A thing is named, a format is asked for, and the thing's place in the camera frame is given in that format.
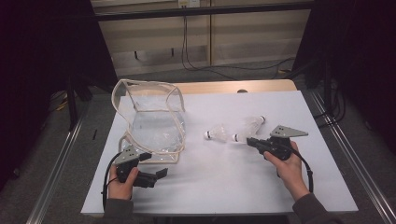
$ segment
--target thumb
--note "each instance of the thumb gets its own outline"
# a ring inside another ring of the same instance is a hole
[[[132,185],[134,184],[134,181],[137,178],[137,174],[139,173],[139,170],[137,167],[134,167],[131,172],[128,174],[128,178],[125,181],[125,185],[128,186],[129,188],[132,188]]]
[[[278,159],[276,156],[274,156],[273,154],[271,154],[271,152],[265,151],[264,157],[269,162],[271,162],[276,168],[282,164],[282,161],[280,159]]]

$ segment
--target black horizontal bar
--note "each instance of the black horizontal bar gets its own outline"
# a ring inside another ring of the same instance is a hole
[[[217,14],[233,14],[248,12],[264,12],[264,11],[288,11],[311,9],[313,7],[322,6],[316,2],[298,2],[298,3],[281,3],[281,4],[265,4],[253,6],[234,6],[234,7],[189,7],[189,8],[172,8],[151,11],[136,12],[119,12],[119,13],[98,13],[87,16],[67,16],[63,18],[54,18],[56,21],[124,21],[149,18],[166,18],[166,17],[184,17],[184,16],[200,16],[200,15],[217,15]]]

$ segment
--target white tabletop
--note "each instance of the white tabletop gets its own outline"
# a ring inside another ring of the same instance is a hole
[[[265,215],[291,212],[294,203],[276,176],[276,168],[257,149],[243,144],[204,139],[204,132],[223,123],[229,135],[238,133],[244,120],[265,116],[259,130],[263,139],[278,125],[308,132],[292,138],[314,172],[315,194],[328,211],[358,208],[332,154],[299,91],[258,93],[185,94],[186,148],[177,164],[139,164],[143,172],[169,168],[155,188],[134,188],[136,214],[153,216]],[[102,185],[106,167],[117,153],[126,128],[116,114],[82,214],[103,214]],[[305,168],[304,181],[307,184]]]

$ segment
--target person's right hand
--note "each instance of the person's right hand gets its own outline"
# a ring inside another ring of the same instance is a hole
[[[297,144],[293,141],[290,141],[290,143],[298,151]],[[267,151],[264,152],[264,157],[276,167],[280,178],[283,180],[286,189],[289,190],[294,201],[309,194],[309,190],[303,181],[301,160],[294,153],[291,153],[290,158],[286,161],[278,159]]]

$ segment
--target person's left hand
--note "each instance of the person's left hand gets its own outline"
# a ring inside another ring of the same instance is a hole
[[[125,183],[121,183],[117,177],[117,167],[113,164],[110,168],[110,180],[114,179],[108,184],[108,198],[130,200],[132,197],[132,185],[136,180],[139,170],[134,167],[128,175]]]

